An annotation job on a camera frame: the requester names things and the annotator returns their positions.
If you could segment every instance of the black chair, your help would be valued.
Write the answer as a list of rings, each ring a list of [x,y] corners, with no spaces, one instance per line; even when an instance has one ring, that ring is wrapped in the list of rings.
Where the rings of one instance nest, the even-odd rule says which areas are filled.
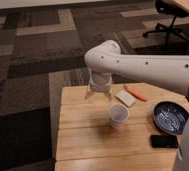
[[[164,0],[156,0],[155,6],[156,6],[158,13],[174,15],[174,18],[173,18],[170,26],[165,26],[163,24],[158,23],[155,27],[155,30],[145,32],[143,34],[143,37],[147,38],[149,33],[164,32],[164,33],[166,33],[164,46],[167,47],[170,34],[172,33],[189,43],[189,39],[182,33],[182,29],[174,27],[174,22],[177,19],[177,17],[184,18],[184,17],[187,17],[189,14],[187,12],[185,12],[184,10],[182,10],[181,8],[175,6],[171,3],[168,3]]]

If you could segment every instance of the patterned carpet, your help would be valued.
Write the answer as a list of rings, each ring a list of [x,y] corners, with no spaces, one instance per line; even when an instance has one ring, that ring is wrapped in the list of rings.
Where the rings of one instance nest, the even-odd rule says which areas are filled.
[[[124,54],[184,54],[188,44],[175,36],[167,49],[163,34],[141,36],[158,22],[171,16],[159,15],[154,1],[0,15],[0,170],[53,170],[61,90],[88,83],[88,49],[112,39]],[[189,37],[189,18],[176,25]]]

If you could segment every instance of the carrot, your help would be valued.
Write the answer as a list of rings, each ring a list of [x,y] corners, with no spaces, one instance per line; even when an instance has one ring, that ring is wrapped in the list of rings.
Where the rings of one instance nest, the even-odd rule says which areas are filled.
[[[127,92],[129,92],[132,96],[136,97],[137,99],[146,102],[147,98],[145,96],[143,96],[142,94],[140,94],[139,92],[133,90],[130,86],[128,85],[124,85],[124,88]]]

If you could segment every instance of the white paper cup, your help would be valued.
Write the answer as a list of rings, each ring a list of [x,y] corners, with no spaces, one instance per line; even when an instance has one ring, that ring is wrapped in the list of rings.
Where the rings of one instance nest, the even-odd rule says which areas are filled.
[[[119,125],[123,124],[129,118],[128,109],[121,104],[114,104],[109,108],[109,120],[112,128],[118,128]]]

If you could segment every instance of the black phone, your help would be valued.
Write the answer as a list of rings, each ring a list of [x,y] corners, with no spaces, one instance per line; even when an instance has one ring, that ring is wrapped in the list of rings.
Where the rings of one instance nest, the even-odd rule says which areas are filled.
[[[154,148],[178,148],[179,143],[176,136],[151,135],[151,145]]]

